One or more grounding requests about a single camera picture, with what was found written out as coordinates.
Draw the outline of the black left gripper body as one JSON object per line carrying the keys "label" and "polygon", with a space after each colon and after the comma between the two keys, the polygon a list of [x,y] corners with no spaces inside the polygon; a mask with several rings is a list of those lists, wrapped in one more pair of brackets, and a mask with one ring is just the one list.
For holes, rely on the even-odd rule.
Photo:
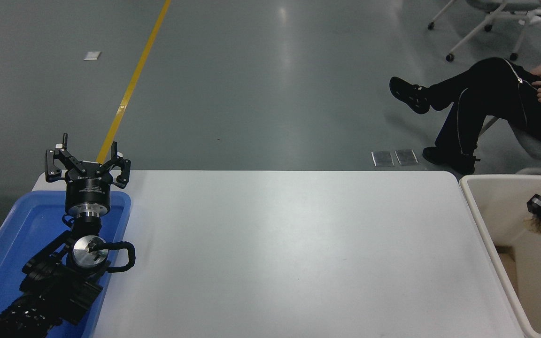
{"label": "black left gripper body", "polygon": [[78,213],[84,205],[93,205],[99,213],[110,211],[112,176],[103,165],[83,162],[84,169],[69,169],[64,175],[66,181],[67,213]]}

